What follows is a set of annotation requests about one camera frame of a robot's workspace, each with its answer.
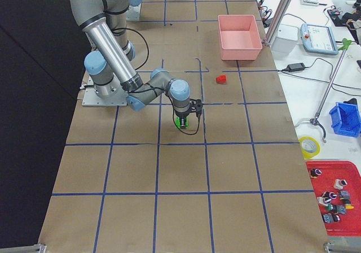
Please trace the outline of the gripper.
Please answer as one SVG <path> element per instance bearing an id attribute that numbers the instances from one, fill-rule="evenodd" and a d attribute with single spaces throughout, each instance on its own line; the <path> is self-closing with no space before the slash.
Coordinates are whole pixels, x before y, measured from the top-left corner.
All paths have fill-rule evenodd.
<path id="1" fill-rule="evenodd" d="M 185 112 L 180 112 L 175 110 L 175 114 L 178 117 L 178 121 L 179 121 L 179 129 L 187 129 L 188 128 L 188 120 L 187 120 L 187 116 L 190 114 L 189 110 L 186 110 Z"/>

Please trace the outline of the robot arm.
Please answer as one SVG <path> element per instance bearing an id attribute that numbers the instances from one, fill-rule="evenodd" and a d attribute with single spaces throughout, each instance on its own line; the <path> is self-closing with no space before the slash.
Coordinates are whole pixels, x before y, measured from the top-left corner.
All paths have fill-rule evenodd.
<path id="1" fill-rule="evenodd" d="M 77 25 L 96 47 L 86 55 L 85 68 L 99 97 L 111 97 L 122 90 L 127 94 L 127 105 L 135 111 L 165 94 L 173 106 L 175 126 L 185 129 L 188 115 L 195 110 L 188 82 L 157 68 L 151 73 L 150 80 L 144 83 L 130 63 L 135 57 L 135 49 L 126 36 L 126 12 L 142 1 L 70 0 Z"/>

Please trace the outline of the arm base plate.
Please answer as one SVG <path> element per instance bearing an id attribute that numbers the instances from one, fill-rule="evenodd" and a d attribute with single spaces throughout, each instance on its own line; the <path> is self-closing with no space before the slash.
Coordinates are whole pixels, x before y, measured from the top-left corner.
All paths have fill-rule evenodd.
<path id="1" fill-rule="evenodd" d="M 125 92 L 114 75 L 113 80 L 107 85 L 96 85 L 89 76 L 84 85 L 82 105 L 84 107 L 126 107 L 127 92 Z"/>
<path id="2" fill-rule="evenodd" d="M 139 21 L 141 7 L 142 7 L 142 4 L 139 4 L 138 6 L 129 6 L 129 8 L 126 12 L 126 20 L 127 21 Z"/>

